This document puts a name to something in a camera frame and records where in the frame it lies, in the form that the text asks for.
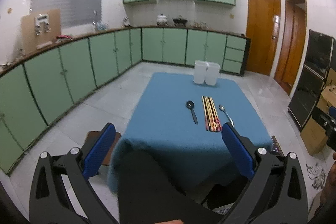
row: wooden board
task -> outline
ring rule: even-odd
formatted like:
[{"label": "wooden board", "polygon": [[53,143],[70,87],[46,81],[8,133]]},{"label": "wooden board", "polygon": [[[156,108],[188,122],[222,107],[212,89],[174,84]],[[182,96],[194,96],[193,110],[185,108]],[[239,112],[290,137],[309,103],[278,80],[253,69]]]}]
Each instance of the wooden board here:
[{"label": "wooden board", "polygon": [[[42,32],[41,35],[35,33],[35,17],[39,14],[49,14],[50,32]],[[27,55],[36,51],[36,46],[48,41],[55,41],[56,36],[61,35],[61,11],[60,9],[33,12],[21,19],[22,50]]]}]

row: cardboard box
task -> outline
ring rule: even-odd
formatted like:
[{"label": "cardboard box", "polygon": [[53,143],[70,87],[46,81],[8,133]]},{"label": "cardboard box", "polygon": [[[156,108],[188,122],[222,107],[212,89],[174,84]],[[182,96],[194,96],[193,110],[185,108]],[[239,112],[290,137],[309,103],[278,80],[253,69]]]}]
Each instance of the cardboard box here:
[{"label": "cardboard box", "polygon": [[309,118],[300,133],[309,155],[313,156],[322,151],[327,143],[325,130],[312,117]]}]

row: floor tile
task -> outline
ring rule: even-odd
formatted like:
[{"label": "floor tile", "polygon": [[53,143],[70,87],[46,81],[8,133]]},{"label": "floor tile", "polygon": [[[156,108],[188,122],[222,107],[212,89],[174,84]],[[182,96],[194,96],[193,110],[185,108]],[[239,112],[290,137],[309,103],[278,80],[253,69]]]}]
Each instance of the floor tile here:
[{"label": "floor tile", "polygon": [[129,120],[82,103],[56,126],[70,139],[82,146],[89,131],[101,131],[107,122],[113,123],[115,129],[123,134]]}]

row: drawer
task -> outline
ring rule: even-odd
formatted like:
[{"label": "drawer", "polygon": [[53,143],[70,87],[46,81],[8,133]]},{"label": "drawer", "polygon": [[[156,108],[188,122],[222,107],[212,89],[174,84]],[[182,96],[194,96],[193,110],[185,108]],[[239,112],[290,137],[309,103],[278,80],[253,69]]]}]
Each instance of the drawer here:
[{"label": "drawer", "polygon": [[244,51],[226,47],[224,58],[242,62],[244,58],[244,53]]},{"label": "drawer", "polygon": [[222,69],[225,71],[240,73],[241,67],[242,67],[242,64],[240,62],[224,59]]},{"label": "drawer", "polygon": [[239,50],[245,50],[246,39],[241,37],[227,36],[226,46],[230,48],[237,48]]}]

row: table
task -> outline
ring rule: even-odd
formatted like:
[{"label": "table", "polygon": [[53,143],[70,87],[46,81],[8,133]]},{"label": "table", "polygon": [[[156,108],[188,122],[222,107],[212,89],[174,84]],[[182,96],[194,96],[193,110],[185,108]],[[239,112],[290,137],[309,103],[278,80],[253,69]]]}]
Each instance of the table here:
[{"label": "table", "polygon": [[[240,135],[256,147],[271,149],[271,137],[234,81],[218,79],[216,86],[196,85],[191,75],[155,73],[112,152],[107,182],[113,192],[118,190],[120,159],[132,150],[147,151],[185,190],[214,174],[227,182],[238,175],[221,133],[205,129],[202,95],[212,97],[216,107],[225,106]],[[195,104],[198,124],[185,106],[188,100]],[[228,122],[223,112],[218,115],[222,124]]]}]

